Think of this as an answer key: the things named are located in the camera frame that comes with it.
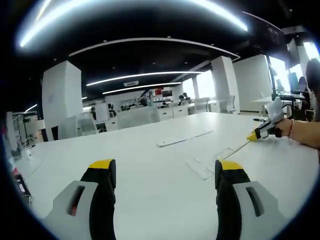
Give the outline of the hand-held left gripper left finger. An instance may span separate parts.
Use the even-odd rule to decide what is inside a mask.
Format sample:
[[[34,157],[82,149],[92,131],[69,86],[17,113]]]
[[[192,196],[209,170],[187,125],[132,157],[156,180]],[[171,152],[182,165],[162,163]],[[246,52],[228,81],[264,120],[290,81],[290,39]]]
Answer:
[[[60,240],[114,240],[115,189],[115,159],[96,161],[56,196],[44,222]]]

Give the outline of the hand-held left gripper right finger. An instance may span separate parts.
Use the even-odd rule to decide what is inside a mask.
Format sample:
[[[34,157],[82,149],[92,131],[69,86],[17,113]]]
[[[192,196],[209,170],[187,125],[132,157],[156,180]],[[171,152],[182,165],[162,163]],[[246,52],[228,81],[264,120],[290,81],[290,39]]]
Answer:
[[[271,240],[282,230],[278,200],[241,165],[216,160],[218,240]]]

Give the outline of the person's right hand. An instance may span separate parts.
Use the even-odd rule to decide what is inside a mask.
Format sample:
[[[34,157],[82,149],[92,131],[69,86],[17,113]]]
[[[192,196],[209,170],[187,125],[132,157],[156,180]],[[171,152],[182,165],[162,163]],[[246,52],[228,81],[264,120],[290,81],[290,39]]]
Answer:
[[[288,118],[284,118],[281,121],[279,121],[275,126],[276,128],[281,130],[281,136],[282,137],[288,137],[290,135],[293,121]]]

